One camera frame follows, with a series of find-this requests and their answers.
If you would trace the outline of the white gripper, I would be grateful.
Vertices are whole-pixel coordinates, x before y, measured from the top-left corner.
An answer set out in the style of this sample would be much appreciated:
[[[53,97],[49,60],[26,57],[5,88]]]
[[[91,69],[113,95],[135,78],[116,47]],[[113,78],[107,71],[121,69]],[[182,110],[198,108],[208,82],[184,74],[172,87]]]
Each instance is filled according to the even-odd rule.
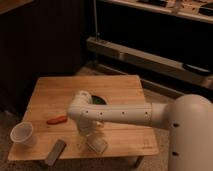
[[[92,120],[81,120],[79,122],[79,132],[82,135],[90,135],[95,131],[97,123]]]

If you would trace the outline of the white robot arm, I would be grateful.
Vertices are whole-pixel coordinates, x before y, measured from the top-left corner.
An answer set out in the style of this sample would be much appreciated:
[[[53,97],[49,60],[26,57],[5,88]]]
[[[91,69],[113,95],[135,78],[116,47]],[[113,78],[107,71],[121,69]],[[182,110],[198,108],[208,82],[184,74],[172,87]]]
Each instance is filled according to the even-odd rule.
[[[88,134],[96,121],[167,129],[168,171],[213,171],[213,103],[187,94],[172,103],[96,105],[91,94],[79,91],[68,108],[78,130]]]

